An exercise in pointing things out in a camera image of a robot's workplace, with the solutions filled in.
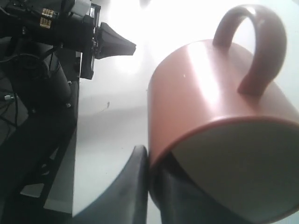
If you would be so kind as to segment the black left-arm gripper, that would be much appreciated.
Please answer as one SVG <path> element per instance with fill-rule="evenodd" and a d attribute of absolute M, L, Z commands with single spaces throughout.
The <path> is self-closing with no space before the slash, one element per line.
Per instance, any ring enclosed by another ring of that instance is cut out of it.
<path fill-rule="evenodd" d="M 80 76 L 92 79 L 94 60 L 132 56 L 136 44 L 116 33 L 107 23 L 99 26 L 101 7 L 88 0 L 61 3 L 56 11 L 35 6 L 29 0 L 0 2 L 0 36 L 66 48 L 82 54 Z"/>

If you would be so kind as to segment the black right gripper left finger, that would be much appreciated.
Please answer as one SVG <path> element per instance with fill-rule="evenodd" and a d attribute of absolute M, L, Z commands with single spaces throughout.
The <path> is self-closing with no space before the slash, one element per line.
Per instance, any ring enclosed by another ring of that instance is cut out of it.
<path fill-rule="evenodd" d="M 146 147 L 135 146 L 112 184 L 74 218 L 75 224 L 145 224 L 149 159 Z"/>

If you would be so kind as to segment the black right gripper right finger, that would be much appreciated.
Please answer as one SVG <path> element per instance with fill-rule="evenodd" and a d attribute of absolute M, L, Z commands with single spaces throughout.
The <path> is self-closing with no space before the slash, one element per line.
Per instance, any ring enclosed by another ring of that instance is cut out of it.
<path fill-rule="evenodd" d="M 243 219 L 217 203 L 187 176 L 172 153 L 155 169 L 151 197 L 163 224 L 242 224 Z"/>

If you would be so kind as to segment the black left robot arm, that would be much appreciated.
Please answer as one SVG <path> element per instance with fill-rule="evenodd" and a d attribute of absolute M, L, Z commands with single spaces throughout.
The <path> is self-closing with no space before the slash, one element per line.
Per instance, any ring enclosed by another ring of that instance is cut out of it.
<path fill-rule="evenodd" d="M 0 36 L 9 38 L 0 70 L 26 121 L 0 146 L 0 221 L 3 224 L 144 224 L 148 156 L 136 146 L 103 195 L 75 217 L 47 216 L 43 206 L 77 126 L 78 81 L 68 81 L 57 52 L 77 59 L 76 78 L 92 79 L 94 61 L 131 56 L 136 45 L 100 22 L 90 0 L 63 0 L 59 10 L 29 0 L 0 3 Z"/>

